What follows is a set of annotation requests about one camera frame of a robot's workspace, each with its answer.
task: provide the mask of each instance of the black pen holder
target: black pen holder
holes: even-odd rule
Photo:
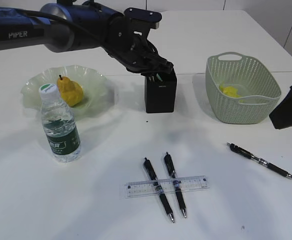
[[[174,69],[170,74],[158,73],[161,80],[152,80],[145,77],[145,105],[146,113],[172,113],[174,112],[177,77]]]

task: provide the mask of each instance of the green plastic basket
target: green plastic basket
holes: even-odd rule
[[[221,60],[236,55],[240,60]],[[257,124],[274,109],[281,89],[268,69],[256,58],[237,52],[211,56],[206,65],[206,92],[216,117],[229,124]],[[230,97],[220,90],[232,86],[242,97]]]

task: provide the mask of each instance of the robotic arm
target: robotic arm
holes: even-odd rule
[[[102,47],[129,72],[170,74],[173,64],[147,40],[162,19],[158,12],[128,8],[124,14],[88,0],[57,0],[40,11],[0,7],[0,50],[41,45],[59,53]]]

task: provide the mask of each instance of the plastic bottle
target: plastic bottle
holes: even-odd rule
[[[70,107],[62,99],[56,84],[42,85],[39,94],[41,123],[53,155],[63,163],[77,159],[82,146]]]

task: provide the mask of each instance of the yellow pear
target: yellow pear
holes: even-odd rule
[[[61,98],[70,106],[73,107],[83,100],[84,92],[82,87],[75,81],[71,81],[66,76],[59,75],[57,87]]]

